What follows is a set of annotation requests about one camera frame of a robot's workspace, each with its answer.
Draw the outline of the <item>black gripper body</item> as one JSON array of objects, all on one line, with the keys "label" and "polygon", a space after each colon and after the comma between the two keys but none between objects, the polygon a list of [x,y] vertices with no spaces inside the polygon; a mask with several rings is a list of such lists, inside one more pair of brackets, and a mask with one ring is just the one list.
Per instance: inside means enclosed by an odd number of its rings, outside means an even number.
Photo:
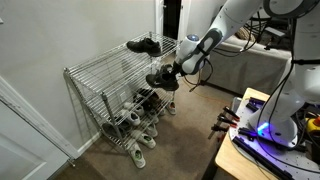
[{"label": "black gripper body", "polygon": [[181,66],[177,64],[164,64],[161,66],[160,71],[176,76],[181,72]]}]

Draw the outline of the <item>round grey robot base plate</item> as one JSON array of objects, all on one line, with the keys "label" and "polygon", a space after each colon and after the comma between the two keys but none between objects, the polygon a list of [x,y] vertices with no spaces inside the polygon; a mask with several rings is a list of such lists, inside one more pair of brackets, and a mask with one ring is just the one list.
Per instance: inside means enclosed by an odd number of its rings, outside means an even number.
[{"label": "round grey robot base plate", "polygon": [[[248,102],[249,100],[244,100],[235,105],[236,114],[240,117],[240,121],[236,128],[229,130],[231,141],[234,137],[242,138],[246,144],[278,168],[289,172],[294,180],[320,180],[318,164],[308,159],[306,153],[295,150],[298,142],[297,137],[293,143],[278,143],[283,140],[283,135],[287,132],[285,125],[279,124],[280,129],[276,130],[276,134],[270,134],[274,127],[268,121],[260,121],[259,125],[256,126],[254,122],[250,121],[254,112],[246,107]],[[257,166],[271,172],[235,143],[233,145],[243,156],[256,163]]]}]

